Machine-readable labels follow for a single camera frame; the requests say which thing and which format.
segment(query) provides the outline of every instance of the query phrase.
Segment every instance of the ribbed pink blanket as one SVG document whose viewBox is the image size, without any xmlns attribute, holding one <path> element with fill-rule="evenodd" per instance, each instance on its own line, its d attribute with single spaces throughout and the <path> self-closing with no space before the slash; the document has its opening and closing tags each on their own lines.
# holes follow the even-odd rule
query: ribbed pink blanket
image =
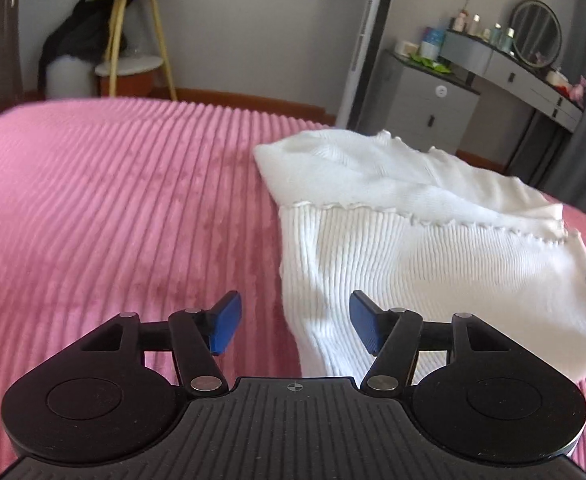
<svg viewBox="0 0 586 480">
<path fill-rule="evenodd" d="M 118 312 L 167 319 L 230 289 L 244 313 L 219 359 L 228 380 L 299 376 L 281 309 L 277 210 L 251 149 L 319 127 L 151 100 L 1 116 L 0 402 L 13 381 Z M 586 215 L 565 215 L 586 243 Z M 172 372 L 165 354 L 147 364 Z M 13 459 L 0 422 L 0 472 Z M 574 459 L 586 468 L 586 432 Z"/>
</svg>

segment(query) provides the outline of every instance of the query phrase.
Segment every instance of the small jar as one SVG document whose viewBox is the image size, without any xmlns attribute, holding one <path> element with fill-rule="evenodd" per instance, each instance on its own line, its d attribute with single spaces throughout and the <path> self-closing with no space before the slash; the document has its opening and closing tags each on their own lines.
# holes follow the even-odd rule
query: small jar
<svg viewBox="0 0 586 480">
<path fill-rule="evenodd" d="M 491 40 L 490 43 L 493 46 L 499 46 L 500 41 L 502 41 L 502 25 L 496 23 L 494 30 L 491 32 Z"/>
<path fill-rule="evenodd" d="M 477 36 L 480 32 L 480 15 L 473 16 L 473 20 L 468 24 L 467 34 L 469 36 Z"/>
<path fill-rule="evenodd" d="M 464 32 L 464 29 L 467 26 L 467 18 L 468 12 L 466 10 L 461 10 L 453 22 L 453 30 L 456 32 Z"/>
<path fill-rule="evenodd" d="M 506 30 L 506 34 L 503 35 L 502 41 L 500 42 L 500 50 L 507 54 L 511 53 L 511 47 L 513 46 L 513 36 L 515 36 L 515 31 L 512 28 L 508 28 Z"/>
</svg>

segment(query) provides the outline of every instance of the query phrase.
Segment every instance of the white wall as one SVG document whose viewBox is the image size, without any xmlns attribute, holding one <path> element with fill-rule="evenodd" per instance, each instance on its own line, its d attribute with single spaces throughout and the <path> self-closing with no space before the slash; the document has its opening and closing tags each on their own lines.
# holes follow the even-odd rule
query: white wall
<svg viewBox="0 0 586 480">
<path fill-rule="evenodd" d="M 77 0 L 20 0 L 24 85 L 36 85 L 44 39 Z M 427 25 L 445 27 L 465 0 L 393 0 L 385 44 L 417 42 Z M 471 0 L 483 25 L 505 23 L 519 0 Z M 543 0 L 566 35 L 574 0 Z M 161 0 L 177 86 L 212 89 L 339 108 L 363 0 Z M 124 31 L 150 49 L 147 10 L 136 2 Z M 462 149 L 506 162 L 528 119 L 526 105 L 476 79 L 483 93 Z"/>
<path fill-rule="evenodd" d="M 41 46 L 77 0 L 20 0 L 25 88 Z M 160 0 L 176 85 L 279 98 L 336 113 L 364 0 Z M 151 50 L 146 2 L 124 31 Z"/>
<path fill-rule="evenodd" d="M 482 28 L 496 22 L 506 24 L 520 0 L 471 0 L 468 10 L 479 14 Z M 566 40 L 573 18 L 575 0 L 542 0 L 557 14 Z M 385 43 L 408 40 L 419 43 L 425 26 L 447 27 L 465 0 L 393 0 Z M 460 149 L 495 162 L 506 163 L 531 109 L 521 101 L 486 81 L 476 78 L 474 87 L 482 92 L 480 104 L 471 119 Z"/>
</svg>

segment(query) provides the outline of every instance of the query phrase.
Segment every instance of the white knit garment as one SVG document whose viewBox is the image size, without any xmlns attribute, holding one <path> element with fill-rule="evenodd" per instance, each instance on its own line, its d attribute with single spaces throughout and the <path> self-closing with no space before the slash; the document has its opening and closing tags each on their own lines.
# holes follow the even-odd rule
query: white knit garment
<svg viewBox="0 0 586 480">
<path fill-rule="evenodd" d="M 472 312 L 572 380 L 586 376 L 586 249 L 561 205 L 386 132 L 303 132 L 255 158 L 279 205 L 284 313 L 304 376 L 359 382 L 370 367 L 349 320 L 358 289 L 425 320 Z M 423 354 L 416 379 L 443 364 Z"/>
</svg>

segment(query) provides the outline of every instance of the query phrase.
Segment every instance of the tower fan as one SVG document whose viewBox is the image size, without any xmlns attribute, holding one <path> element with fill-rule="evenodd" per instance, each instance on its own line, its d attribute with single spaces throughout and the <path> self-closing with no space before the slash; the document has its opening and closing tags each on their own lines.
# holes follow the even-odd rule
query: tower fan
<svg viewBox="0 0 586 480">
<path fill-rule="evenodd" d="M 379 51 L 391 0 L 367 0 L 335 126 L 354 130 Z"/>
</svg>

